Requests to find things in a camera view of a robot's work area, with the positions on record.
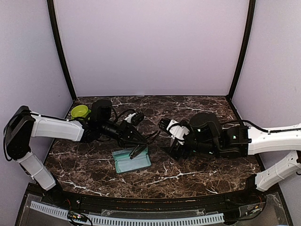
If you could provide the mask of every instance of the black metal frame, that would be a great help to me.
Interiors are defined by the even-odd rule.
[[[255,3],[256,0],[250,0],[249,1],[249,9],[248,9],[248,14],[247,14],[247,19],[246,19],[246,27],[245,27],[245,32],[244,32],[244,37],[243,37],[243,41],[241,44],[241,49],[240,49],[240,53],[239,53],[239,57],[238,57],[238,63],[235,69],[235,73],[233,76],[233,80],[232,80],[232,84],[229,90],[229,93],[227,95],[227,98],[232,100],[237,84],[238,84],[238,80],[239,80],[239,76],[242,70],[242,66],[244,63],[244,59],[246,56],[246,50],[247,50],[247,46],[249,43],[249,38],[250,38],[250,33],[251,33],[251,28],[252,28],[252,23],[253,23],[253,17],[254,17],[254,11],[255,11]],[[56,50],[60,59],[60,63],[61,63],[61,67],[64,73],[64,77],[69,89],[69,93],[72,97],[72,100],[75,101],[77,99],[76,93],[75,93],[75,89],[71,80],[71,76],[68,70],[68,66],[66,63],[66,59],[65,59],[65,54],[63,52],[63,46],[62,46],[62,42],[61,42],[61,38],[60,38],[60,33],[59,33],[59,29],[58,29],[58,25],[57,25],[57,20],[56,20],[56,15],[55,15],[55,6],[54,6],[54,1],[53,0],[47,0],[47,4],[48,4],[48,11],[49,11],[49,17],[50,17],[50,22],[51,22],[51,27],[52,27],[52,32],[53,32],[53,37],[55,39],[55,45],[56,45]]]
[[[53,0],[47,0],[47,4],[48,4],[48,11],[49,11],[49,17],[50,17],[53,37],[55,39],[57,54],[58,54],[58,57],[59,57],[60,62],[61,62],[61,67],[62,67],[62,70],[63,70],[63,73],[64,73],[64,77],[65,77],[65,80],[66,80],[71,98],[74,101],[74,100],[76,100],[77,97],[76,97],[76,93],[75,93],[75,90],[74,90],[74,86],[72,84],[72,80],[71,80],[71,77],[70,77],[70,73],[69,73],[69,70],[68,70],[68,66],[67,66],[64,51],[63,51],[63,46],[62,46],[60,33],[59,33],[58,26],[57,26],[57,20],[56,20],[56,16],[55,16],[54,2],[53,2]]]
[[[244,64],[244,60],[245,60],[245,56],[246,56],[246,50],[247,50],[249,39],[250,39],[250,33],[251,33],[251,28],[252,28],[253,17],[254,17],[255,2],[256,2],[256,0],[250,0],[249,1],[249,10],[248,10],[247,18],[246,18],[246,27],[245,27],[243,42],[241,44],[241,49],[240,49],[240,53],[239,53],[239,57],[238,57],[237,66],[236,66],[236,69],[235,69],[233,81],[232,81],[232,84],[231,84],[231,87],[230,87],[230,90],[229,90],[229,94],[228,94],[228,97],[230,98],[230,100],[232,100],[232,98],[234,96],[235,89],[237,87],[239,76],[240,76],[240,73],[241,73],[241,69],[242,69],[243,64]]]
[[[57,24],[56,15],[55,15],[54,1],[53,0],[47,0],[47,3],[48,3],[49,17],[50,17],[51,27],[52,27],[52,31],[53,31],[53,36],[54,36],[54,39],[55,39],[55,45],[56,45],[57,53],[58,53],[58,56],[59,56],[59,59],[60,59],[61,67],[62,67],[63,74],[64,74],[64,77],[65,77],[65,80],[66,80],[66,83],[67,83],[67,86],[68,86],[68,89],[69,89],[69,93],[70,93],[70,95],[73,99],[73,102],[74,102],[77,99],[77,96],[76,96],[76,93],[75,93],[75,89],[74,89],[74,86],[73,86],[73,83],[72,83],[72,80],[71,80],[71,77],[70,77],[70,73],[69,73],[69,70],[68,70],[68,67],[67,67],[65,55],[64,55],[64,52],[63,52],[62,42],[61,42],[59,29],[58,29],[58,24]],[[238,85],[239,76],[241,74],[244,59],[245,59],[245,56],[246,56],[246,50],[247,50],[247,46],[248,46],[248,43],[249,43],[249,38],[250,38],[250,33],[251,33],[251,28],[252,28],[252,23],[253,23],[255,3],[256,3],[256,0],[249,0],[249,8],[248,8],[248,14],[247,14],[247,19],[246,19],[246,26],[245,26],[243,41],[242,41],[242,45],[241,45],[241,49],[240,49],[240,53],[239,53],[239,57],[238,57],[238,63],[237,63],[236,69],[235,69],[235,73],[234,73],[234,76],[233,76],[233,80],[232,80],[232,84],[231,84],[229,93],[228,93],[228,95],[226,95],[226,100],[228,101],[231,109],[233,110],[234,115],[239,120],[241,118],[240,118],[235,106],[232,103],[232,99],[233,99],[233,96],[235,94],[236,87]],[[260,156],[257,154],[257,155],[255,155],[255,157],[258,161],[258,164],[261,168],[261,171],[264,171],[265,167],[262,163],[262,160],[261,160]],[[279,193],[280,199],[281,199],[282,204],[283,204],[284,209],[285,209],[285,214],[287,216],[287,220],[289,222],[289,225],[293,225],[292,219],[290,217],[285,199],[283,197],[283,194],[282,194],[282,191],[281,191],[279,185],[278,184],[274,185],[271,189],[269,189],[269,193],[271,191],[277,191]],[[228,193],[228,194],[239,193],[239,192],[240,191],[231,192],[231,193]],[[27,194],[39,195],[39,194],[41,194],[41,191],[40,191],[40,188],[38,186],[29,184],[28,188],[26,190],[26,193],[24,195],[24,198],[22,200],[21,208],[25,204]],[[116,198],[95,197],[95,196],[90,196],[90,195],[79,195],[79,194],[74,194],[74,195],[77,196],[77,199],[78,199],[78,196],[80,196],[80,199],[82,201],[86,200],[87,206],[85,206],[85,204],[84,204],[85,202],[83,202],[83,206],[85,206],[84,209],[91,210],[89,208],[87,209],[87,207],[94,206],[95,209],[93,209],[92,211],[97,211],[97,210],[101,211],[101,209],[103,208],[103,205],[100,204],[100,203],[103,203],[103,201],[105,201],[106,203],[110,203],[110,202],[117,203],[117,201],[120,201],[119,199],[116,199]],[[216,194],[216,195],[211,195],[211,196],[207,196],[207,197],[203,196],[203,197],[199,197],[199,200],[196,201],[196,203],[191,203],[191,202],[188,202],[188,203],[190,204],[189,206],[196,207],[196,206],[199,206],[199,205],[203,206],[204,202],[205,202],[206,206],[213,205],[213,206],[215,206],[215,208],[217,208],[216,205],[221,206],[221,204],[220,203],[218,204],[216,202],[212,202],[212,200],[217,200],[217,202],[220,202],[222,197],[224,197],[225,195],[226,194]],[[164,200],[160,200],[160,203],[161,203],[160,208],[162,208],[163,202],[164,202]],[[16,225],[17,225],[18,221],[20,220],[20,217],[21,217],[21,214],[22,214],[21,213],[21,208],[20,208],[20,211],[18,213]]]
[[[285,210],[286,218],[290,226],[293,225],[290,218],[286,203],[283,199],[283,195],[278,186],[272,186],[266,194],[272,194],[278,192],[282,205]],[[95,195],[77,194],[72,192],[64,192],[68,196],[72,203],[72,209],[80,211],[82,213],[89,214],[101,213],[103,210],[118,210],[128,212],[169,212],[169,211],[181,211],[181,210],[199,210],[205,209],[206,212],[218,211],[227,215],[238,214],[238,206],[226,202],[226,199],[232,196],[244,196],[246,195],[244,190],[235,191],[224,194],[214,194],[207,196],[197,196],[191,198],[177,198],[177,199],[129,199],[129,198],[110,198]],[[45,196],[43,196],[42,189],[35,184],[29,183],[23,200],[17,215],[16,224],[20,224],[22,212],[27,199],[28,194],[40,196],[42,202],[52,204]]]

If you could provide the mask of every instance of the black vertical pole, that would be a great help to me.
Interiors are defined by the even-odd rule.
[[[248,43],[249,43],[249,39],[250,39],[253,16],[254,16],[254,11],[255,11],[255,3],[256,3],[256,0],[250,0],[249,1],[249,10],[248,10],[247,18],[246,18],[246,27],[245,27],[243,42],[241,44],[241,49],[240,49],[240,53],[239,53],[239,57],[238,57],[236,70],[235,70],[233,81],[232,81],[232,84],[231,84],[231,88],[230,88],[230,91],[229,91],[229,94],[228,94],[228,98],[230,100],[232,100],[232,98],[234,96],[235,89],[236,89],[237,84],[238,84],[238,79],[239,79],[239,76],[240,76],[240,73],[241,73],[241,69],[243,67],[243,63],[244,63],[244,60],[245,60],[246,49],[248,47]]]
[[[57,20],[56,20],[56,16],[55,16],[55,6],[54,6],[54,2],[53,0],[47,0],[47,4],[48,4],[48,11],[49,11],[49,17],[50,17],[50,22],[51,22],[51,27],[52,27],[52,32],[53,32],[53,37],[55,39],[55,45],[56,45],[56,50],[57,50],[57,54],[58,57],[60,59],[61,62],[61,67],[64,73],[64,77],[70,92],[70,95],[72,97],[72,100],[76,100],[76,94],[75,94],[75,90],[72,84],[72,80],[70,77],[70,73],[67,67],[67,63],[66,63],[66,59],[65,59],[65,55],[63,52],[63,47],[62,47],[62,42],[61,42],[61,38],[60,38],[60,33],[58,30],[58,26],[57,26]]]

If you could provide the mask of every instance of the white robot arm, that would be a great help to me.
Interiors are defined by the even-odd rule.
[[[189,123],[162,119],[159,126],[174,139],[167,152],[175,159],[187,157],[190,152],[236,158],[291,150],[284,159],[253,177],[252,183],[262,192],[301,169],[301,124],[265,129],[247,126],[220,129],[213,115],[208,117],[201,113]],[[219,136],[217,144],[214,143],[215,134]]]
[[[21,106],[4,129],[5,157],[8,161],[17,161],[29,176],[50,194],[53,202],[64,202],[58,181],[29,147],[30,138],[50,137],[89,143],[101,135],[106,135],[117,140],[120,147],[138,146],[142,149],[150,144],[149,138],[154,139],[152,136],[144,137],[134,127],[144,119],[143,113],[134,112],[121,124],[117,124],[120,116],[115,115],[115,120],[110,121],[111,102],[107,100],[93,103],[89,120],[65,120],[44,116],[31,112],[27,106]]]

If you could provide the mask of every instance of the purple wall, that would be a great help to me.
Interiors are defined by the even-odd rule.
[[[256,9],[234,104],[242,118],[263,127],[301,122],[301,1],[256,2]],[[265,153],[269,167],[285,152]],[[301,177],[280,183],[295,225],[301,222]]]
[[[248,2],[56,1],[77,95],[226,95]]]
[[[71,98],[56,53],[47,2],[1,1],[0,7],[0,140],[3,128],[21,105],[62,117]],[[45,158],[51,139],[35,138],[33,151]],[[15,224],[27,183],[19,164],[6,162],[0,147],[0,225]]]

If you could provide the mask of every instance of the dark brown marble surface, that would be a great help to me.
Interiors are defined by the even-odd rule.
[[[90,108],[100,98],[78,98],[74,106]],[[146,117],[138,130],[145,135],[158,130],[163,117],[180,121],[207,112],[216,113],[221,122],[235,119],[224,97],[105,98],[113,102],[117,113],[128,108],[142,111]],[[149,147],[149,168],[117,174],[111,154],[121,149],[116,141],[81,144],[57,139],[45,165],[66,191],[122,198],[181,198],[237,191],[244,188],[247,177],[260,171],[253,156],[233,160],[194,156],[177,162],[160,149],[169,144],[170,138],[161,133]]]

